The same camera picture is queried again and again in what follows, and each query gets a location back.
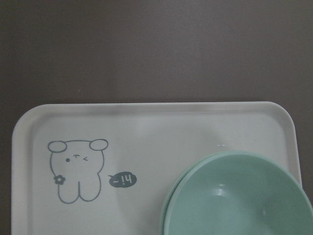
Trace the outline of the green bowl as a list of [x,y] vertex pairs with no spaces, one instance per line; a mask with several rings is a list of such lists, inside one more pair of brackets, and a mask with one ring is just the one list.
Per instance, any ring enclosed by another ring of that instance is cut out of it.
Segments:
[[164,235],[310,235],[313,208],[296,179],[255,153],[224,152],[182,179]]
[[199,165],[200,163],[202,163],[203,161],[206,161],[207,159],[210,158],[215,158],[215,156],[218,155],[218,153],[214,153],[214,154],[210,154],[194,163],[192,163],[190,166],[188,166],[184,171],[182,171],[179,176],[176,178],[176,180],[174,181],[174,183],[171,186],[171,189],[168,191],[166,198],[163,201],[163,205],[162,205],[162,210],[161,210],[161,214],[160,214],[160,221],[159,221],[159,235],[163,235],[164,232],[164,221],[165,221],[165,216],[166,216],[166,212],[167,212],[167,208],[169,205],[169,202],[172,198],[173,193],[175,192],[177,186],[179,185],[179,183],[182,181],[182,179],[185,177],[186,174],[188,174],[189,171],[191,171],[193,168],[195,168],[197,165]]

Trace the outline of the beige cartoon serving tray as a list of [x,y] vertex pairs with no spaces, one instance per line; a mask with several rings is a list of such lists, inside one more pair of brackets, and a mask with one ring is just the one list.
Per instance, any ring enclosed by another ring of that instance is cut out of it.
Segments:
[[301,181],[294,123],[273,102],[35,107],[12,135],[11,233],[157,235],[180,174],[234,150]]

